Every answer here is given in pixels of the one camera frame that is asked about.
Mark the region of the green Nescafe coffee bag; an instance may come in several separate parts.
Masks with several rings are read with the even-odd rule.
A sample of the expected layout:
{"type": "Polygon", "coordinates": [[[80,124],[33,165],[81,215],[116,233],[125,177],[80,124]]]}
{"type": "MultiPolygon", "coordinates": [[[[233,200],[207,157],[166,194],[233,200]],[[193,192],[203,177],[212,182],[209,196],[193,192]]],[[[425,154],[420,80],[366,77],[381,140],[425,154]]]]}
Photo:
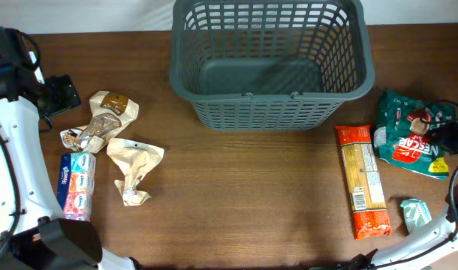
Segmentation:
{"type": "Polygon", "coordinates": [[[455,108],[449,104],[425,106],[420,100],[387,89],[378,100],[374,148],[389,164],[446,179],[449,167],[444,161],[445,150],[430,142],[426,133],[455,116],[455,108]]]}

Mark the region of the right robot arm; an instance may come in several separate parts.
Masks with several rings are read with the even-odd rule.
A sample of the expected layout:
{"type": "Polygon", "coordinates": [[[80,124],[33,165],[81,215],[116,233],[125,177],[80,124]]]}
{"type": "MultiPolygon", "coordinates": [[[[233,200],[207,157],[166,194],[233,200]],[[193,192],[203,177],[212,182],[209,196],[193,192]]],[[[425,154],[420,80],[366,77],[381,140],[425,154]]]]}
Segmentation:
{"type": "MultiPolygon", "coordinates": [[[[370,126],[335,127],[345,172],[356,240],[392,233],[370,126]]],[[[367,255],[358,254],[345,269],[423,269],[458,251],[458,194],[450,180],[447,206],[401,242],[367,255]]]]}

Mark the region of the grey plastic basket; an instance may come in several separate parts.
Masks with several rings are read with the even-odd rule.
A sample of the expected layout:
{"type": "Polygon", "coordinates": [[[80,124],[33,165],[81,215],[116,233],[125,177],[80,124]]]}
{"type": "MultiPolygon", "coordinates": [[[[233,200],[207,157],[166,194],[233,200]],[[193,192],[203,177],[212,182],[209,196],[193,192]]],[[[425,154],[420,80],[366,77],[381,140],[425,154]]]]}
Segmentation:
{"type": "Polygon", "coordinates": [[[176,1],[170,84],[220,131],[308,130],[375,81],[362,3],[176,1]]]}

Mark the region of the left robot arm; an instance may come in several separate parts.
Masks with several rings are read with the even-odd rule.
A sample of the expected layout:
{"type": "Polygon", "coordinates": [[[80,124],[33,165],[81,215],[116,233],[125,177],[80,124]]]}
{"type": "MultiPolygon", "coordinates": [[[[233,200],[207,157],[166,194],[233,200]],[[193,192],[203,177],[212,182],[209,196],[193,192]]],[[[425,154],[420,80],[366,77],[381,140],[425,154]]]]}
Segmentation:
{"type": "Polygon", "coordinates": [[[41,75],[26,33],[0,27],[0,269],[141,269],[104,249],[88,221],[69,220],[44,160],[39,122],[80,105],[67,75],[41,75]]]}

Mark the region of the orange spaghetti pasta packet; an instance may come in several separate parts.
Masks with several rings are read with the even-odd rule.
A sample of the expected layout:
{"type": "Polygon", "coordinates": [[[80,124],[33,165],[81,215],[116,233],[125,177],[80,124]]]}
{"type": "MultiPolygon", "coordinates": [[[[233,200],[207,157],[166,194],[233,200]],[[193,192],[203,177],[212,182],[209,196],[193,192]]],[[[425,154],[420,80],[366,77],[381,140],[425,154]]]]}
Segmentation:
{"type": "Polygon", "coordinates": [[[357,240],[392,233],[370,126],[336,126],[357,240]]]}

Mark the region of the small light green packet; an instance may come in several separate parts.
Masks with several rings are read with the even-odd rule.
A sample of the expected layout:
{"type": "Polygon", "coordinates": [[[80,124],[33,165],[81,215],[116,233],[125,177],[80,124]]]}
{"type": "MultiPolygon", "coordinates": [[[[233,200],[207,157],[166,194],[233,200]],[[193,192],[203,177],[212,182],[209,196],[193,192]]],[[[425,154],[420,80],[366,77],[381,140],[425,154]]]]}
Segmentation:
{"type": "Polygon", "coordinates": [[[429,209],[423,200],[405,199],[401,202],[400,207],[409,234],[414,233],[432,220],[429,209]]]}

